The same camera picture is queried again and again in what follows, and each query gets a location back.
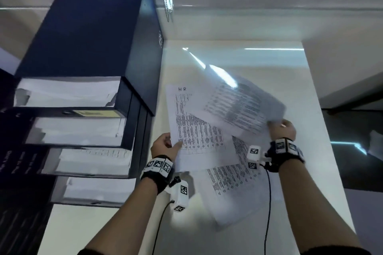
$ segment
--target yellow label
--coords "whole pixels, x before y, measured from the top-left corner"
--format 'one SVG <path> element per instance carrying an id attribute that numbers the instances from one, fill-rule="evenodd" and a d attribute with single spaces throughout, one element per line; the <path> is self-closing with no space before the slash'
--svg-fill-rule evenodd
<path id="1" fill-rule="evenodd" d="M 121 117 L 114 110 L 73 110 L 73 112 L 84 117 Z"/>

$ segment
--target white desk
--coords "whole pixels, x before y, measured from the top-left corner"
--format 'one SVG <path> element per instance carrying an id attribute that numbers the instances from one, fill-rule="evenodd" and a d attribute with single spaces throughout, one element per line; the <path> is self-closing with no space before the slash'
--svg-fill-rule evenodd
<path id="1" fill-rule="evenodd" d="M 168 41 L 162 60 L 157 115 L 151 142 L 169 131 L 165 84 L 195 82 L 202 68 L 189 54 L 240 74 L 287 105 L 286 118 L 297 128 L 297 143 L 307 168 L 326 198 L 353 228 L 304 51 L 245 50 L 245 48 L 301 48 L 301 43 L 247 41 Z M 140 254 L 150 254 L 160 214 L 169 195 L 158 196 Z M 55 205 L 39 255 L 76 254 L 112 217 L 116 209 Z M 268 204 L 243 221 L 217 231 L 199 194 L 182 213 L 167 214 L 161 224 L 157 254 L 263 254 Z M 267 254 L 298 254 L 285 205 L 272 205 Z"/>

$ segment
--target forearm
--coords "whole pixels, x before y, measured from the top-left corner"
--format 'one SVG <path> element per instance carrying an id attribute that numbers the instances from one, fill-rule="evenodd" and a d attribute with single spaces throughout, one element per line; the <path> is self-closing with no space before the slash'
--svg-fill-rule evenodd
<path id="1" fill-rule="evenodd" d="M 156 197 L 156 184 L 144 178 L 86 248 L 104 255 L 137 255 Z"/>
<path id="2" fill-rule="evenodd" d="M 300 252 L 329 245 L 360 247 L 356 234 L 323 196 L 303 163 L 286 161 L 280 166 L 279 176 Z"/>

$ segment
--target wristband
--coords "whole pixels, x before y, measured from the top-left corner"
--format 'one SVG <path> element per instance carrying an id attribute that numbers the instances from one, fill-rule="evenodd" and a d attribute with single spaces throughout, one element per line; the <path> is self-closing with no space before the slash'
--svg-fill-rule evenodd
<path id="1" fill-rule="evenodd" d="M 271 158 L 271 163 L 267 162 L 265 165 L 265 169 L 268 171 L 278 172 L 280 166 L 289 159 L 297 159 L 302 163 L 305 162 L 303 153 L 299 147 L 286 137 L 272 141 L 270 145 L 266 156 Z"/>
<path id="2" fill-rule="evenodd" d="M 174 164 L 166 155 L 158 155 L 151 159 L 141 173 L 141 180 L 148 177 L 157 185 L 157 194 L 170 184 L 174 174 Z"/>

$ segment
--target black cable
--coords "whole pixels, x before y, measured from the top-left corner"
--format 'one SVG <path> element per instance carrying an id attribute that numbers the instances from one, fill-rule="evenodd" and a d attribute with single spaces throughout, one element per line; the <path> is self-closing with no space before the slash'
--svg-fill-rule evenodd
<path id="1" fill-rule="evenodd" d="M 270 213 L 271 213 L 271 183 L 270 183 L 270 175 L 268 175 L 267 169 L 265 169 L 267 173 L 268 178 L 268 190 L 269 190 L 269 201 L 268 201 L 268 218 L 267 218 L 267 227 L 266 227 L 266 235 L 265 235 L 265 245 L 264 245 L 264 254 L 266 255 L 266 240 L 267 240 L 267 233 L 268 233 L 268 225 L 270 223 Z"/>
<path id="2" fill-rule="evenodd" d="M 164 211 L 162 212 L 161 219 L 160 219 L 160 223 L 158 224 L 158 229 L 157 229 L 156 239 L 154 240 L 154 246 L 153 246 L 153 252 L 152 252 L 152 255 L 154 255 L 154 249 L 156 248 L 156 242 L 157 242 L 158 233 L 159 233 L 159 231 L 160 231 L 160 226 L 161 226 L 161 222 L 162 222 L 162 217 L 163 217 L 164 214 L 165 214 L 166 208 L 167 208 L 170 204 L 172 204 L 172 203 L 174 203 L 174 200 L 171 200 L 170 202 L 168 202 L 168 204 L 167 204 L 166 207 L 164 208 Z"/>

